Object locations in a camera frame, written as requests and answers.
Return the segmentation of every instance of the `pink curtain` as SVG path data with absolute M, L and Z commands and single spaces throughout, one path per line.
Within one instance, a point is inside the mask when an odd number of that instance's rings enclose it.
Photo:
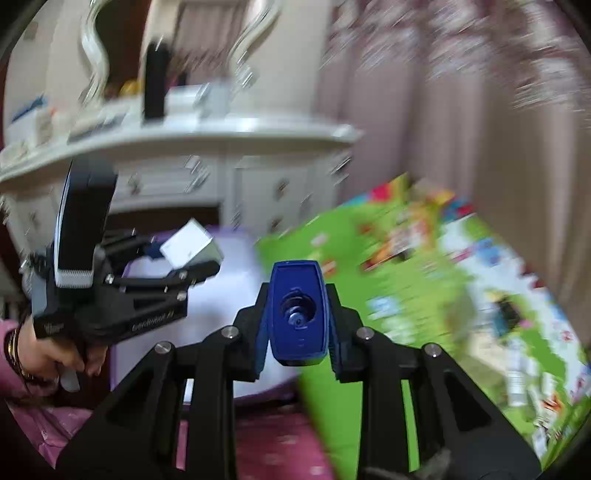
M 412 0 L 335 0 L 318 110 L 365 130 L 343 184 L 343 199 L 394 177 L 420 73 L 420 18 Z
M 591 57 L 545 0 L 334 0 L 320 114 L 342 199 L 403 171 L 471 199 L 591 342 Z
M 228 75 L 230 48 L 242 31 L 247 2 L 187 2 L 181 6 L 174 40 L 189 84 L 198 85 Z

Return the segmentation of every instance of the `bracelet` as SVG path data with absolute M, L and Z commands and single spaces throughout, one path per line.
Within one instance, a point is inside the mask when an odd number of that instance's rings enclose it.
M 8 344 L 7 344 L 7 354 L 8 359 L 11 364 L 12 369 L 16 372 L 16 374 L 21 377 L 25 382 L 43 385 L 46 384 L 46 380 L 35 377 L 35 375 L 31 375 L 28 373 L 21 365 L 21 361 L 18 358 L 18 337 L 21 333 L 21 325 L 19 325 L 16 329 L 14 329 L 9 334 Z

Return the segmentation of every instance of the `white box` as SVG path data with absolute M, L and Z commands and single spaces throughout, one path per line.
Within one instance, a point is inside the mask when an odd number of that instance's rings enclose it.
M 160 251 L 175 270 L 209 260 L 221 264 L 223 260 L 213 237 L 195 219 L 166 240 Z
M 7 145 L 25 142 L 29 150 L 49 142 L 52 136 L 51 110 L 46 106 L 25 113 L 6 129 Z

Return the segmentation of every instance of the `human hand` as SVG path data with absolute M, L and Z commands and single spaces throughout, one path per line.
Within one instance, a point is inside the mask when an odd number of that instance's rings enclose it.
M 89 377 L 99 375 L 105 362 L 107 347 L 87 348 L 86 365 L 78 353 L 74 342 L 69 339 L 37 339 L 33 329 L 33 319 L 29 317 L 23 324 L 18 337 L 18 359 L 25 372 L 47 380 L 59 376 L 59 365 L 85 372 Z

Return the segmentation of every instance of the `dresser drawer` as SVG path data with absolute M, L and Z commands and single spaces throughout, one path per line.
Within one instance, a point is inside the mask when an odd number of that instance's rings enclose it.
M 49 192 L 17 198 L 16 213 L 31 250 L 45 248 L 53 241 L 58 210 Z
M 195 201 L 219 200 L 218 164 L 194 156 L 173 164 L 141 163 L 119 170 L 113 201 L 182 195 Z
M 307 197 L 309 168 L 239 168 L 241 222 L 254 235 L 299 225 Z

